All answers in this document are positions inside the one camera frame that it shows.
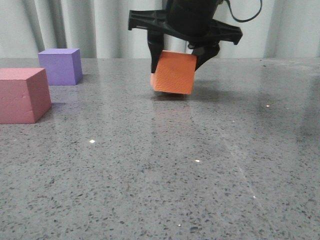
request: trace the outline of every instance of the pink foam block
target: pink foam block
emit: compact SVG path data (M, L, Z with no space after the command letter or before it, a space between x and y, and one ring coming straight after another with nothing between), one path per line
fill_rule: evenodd
M34 124L50 108L44 68L0 68L0 124Z

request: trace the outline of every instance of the cube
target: cube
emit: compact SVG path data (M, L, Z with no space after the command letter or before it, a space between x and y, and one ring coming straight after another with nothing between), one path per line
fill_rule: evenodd
M34 124L51 105L44 68L0 68L0 124Z
M155 91L191 94L194 86L197 57L195 55L162 51L151 85Z
M76 85L83 77L80 49L50 48L38 53L49 85Z

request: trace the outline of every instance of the gray countertop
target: gray countertop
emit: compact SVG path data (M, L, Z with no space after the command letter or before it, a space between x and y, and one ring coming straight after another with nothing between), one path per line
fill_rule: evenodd
M1 240L320 239L320 58L211 59L190 96L148 59L82 68L0 125Z

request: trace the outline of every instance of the purple foam block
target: purple foam block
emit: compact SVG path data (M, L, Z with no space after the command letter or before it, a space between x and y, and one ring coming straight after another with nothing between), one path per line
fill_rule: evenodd
M51 48L38 53L49 85L76 85L83 77L78 48Z

